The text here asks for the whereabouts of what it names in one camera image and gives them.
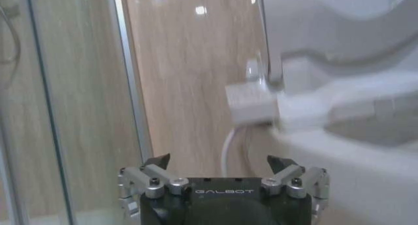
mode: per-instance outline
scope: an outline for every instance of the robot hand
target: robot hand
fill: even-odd
[[[119,173],[120,202],[133,225],[310,225],[328,203],[328,174],[268,156],[267,178],[179,178],[169,155]]]

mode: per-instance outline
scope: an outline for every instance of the white toilet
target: white toilet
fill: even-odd
[[[236,125],[273,121],[249,159],[328,169],[320,224],[418,225],[418,0],[263,5],[268,82],[227,87]]]

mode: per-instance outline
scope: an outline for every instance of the white hose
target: white hose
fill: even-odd
[[[220,170],[221,170],[221,177],[224,178],[228,176],[228,150],[229,150],[233,136],[237,132],[239,132],[239,128],[231,129],[228,136],[223,142],[221,155],[220,155]]]

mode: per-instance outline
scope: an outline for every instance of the shower enclosure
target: shower enclosure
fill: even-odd
[[[121,0],[0,6],[0,225],[123,224],[151,146]]]

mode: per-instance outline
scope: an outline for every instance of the glass shower door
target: glass shower door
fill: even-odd
[[[117,171],[140,147],[113,0],[30,0],[53,131],[78,225],[123,222]]]
[[[0,0],[10,2],[21,56],[0,65],[0,85],[13,77],[0,90],[0,126],[17,224],[123,224],[117,171],[141,154],[115,2]],[[13,46],[0,28],[2,55]]]

